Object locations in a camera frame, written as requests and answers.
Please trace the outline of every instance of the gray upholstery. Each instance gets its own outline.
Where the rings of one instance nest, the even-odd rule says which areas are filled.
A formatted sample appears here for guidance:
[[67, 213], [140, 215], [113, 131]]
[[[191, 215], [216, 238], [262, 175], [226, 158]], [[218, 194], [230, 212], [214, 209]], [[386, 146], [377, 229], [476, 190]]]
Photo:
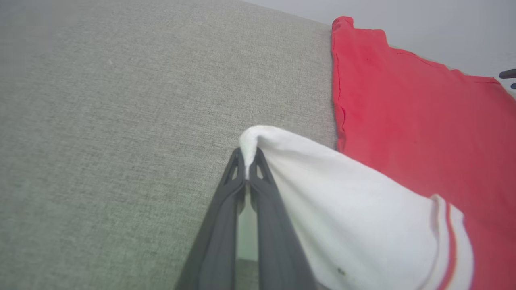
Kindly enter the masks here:
[[328, 25], [233, 0], [0, 5], [0, 289], [171, 289], [244, 129], [335, 145]]

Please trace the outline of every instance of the gray couch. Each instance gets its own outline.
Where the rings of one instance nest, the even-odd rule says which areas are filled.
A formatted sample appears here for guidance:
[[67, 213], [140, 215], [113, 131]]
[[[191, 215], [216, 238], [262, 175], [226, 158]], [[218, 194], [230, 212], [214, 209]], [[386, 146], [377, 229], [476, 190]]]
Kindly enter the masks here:
[[244, 129], [334, 147], [330, 44], [234, 0], [0, 2], [0, 289], [173, 288]]

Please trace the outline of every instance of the cloth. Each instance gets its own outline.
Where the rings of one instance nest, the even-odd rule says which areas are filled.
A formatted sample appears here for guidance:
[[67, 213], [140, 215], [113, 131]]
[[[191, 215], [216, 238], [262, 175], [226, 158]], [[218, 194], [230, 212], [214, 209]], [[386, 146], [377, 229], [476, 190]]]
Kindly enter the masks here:
[[391, 48], [349, 17], [332, 29], [338, 150], [464, 212], [473, 289], [515, 289], [514, 99], [493, 78]]
[[468, 289], [473, 253], [462, 213], [294, 133], [240, 137], [246, 176], [264, 152], [318, 281], [337, 289]]

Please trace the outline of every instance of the red stripe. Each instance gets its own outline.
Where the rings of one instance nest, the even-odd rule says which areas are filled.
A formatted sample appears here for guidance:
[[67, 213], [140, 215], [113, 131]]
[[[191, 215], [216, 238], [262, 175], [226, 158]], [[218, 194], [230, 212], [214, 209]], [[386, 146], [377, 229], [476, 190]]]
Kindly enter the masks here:
[[446, 228], [449, 233], [449, 255], [448, 255], [448, 267], [446, 269], [446, 274], [444, 275], [441, 284], [437, 288], [438, 290], [445, 290], [448, 288], [450, 282], [452, 281], [453, 274], [455, 272], [455, 265], [457, 263], [457, 241], [455, 240], [455, 232], [452, 227], [452, 219], [451, 219], [451, 211], [452, 207], [448, 202], [446, 202]]

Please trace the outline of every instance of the red t-shirt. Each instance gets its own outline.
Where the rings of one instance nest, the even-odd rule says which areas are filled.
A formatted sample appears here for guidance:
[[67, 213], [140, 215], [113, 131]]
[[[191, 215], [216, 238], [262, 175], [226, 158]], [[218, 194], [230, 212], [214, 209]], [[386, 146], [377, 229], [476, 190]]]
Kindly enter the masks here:
[[456, 206], [472, 289], [516, 289], [515, 100], [495, 79], [391, 48], [349, 17], [333, 22], [332, 40], [339, 151]]

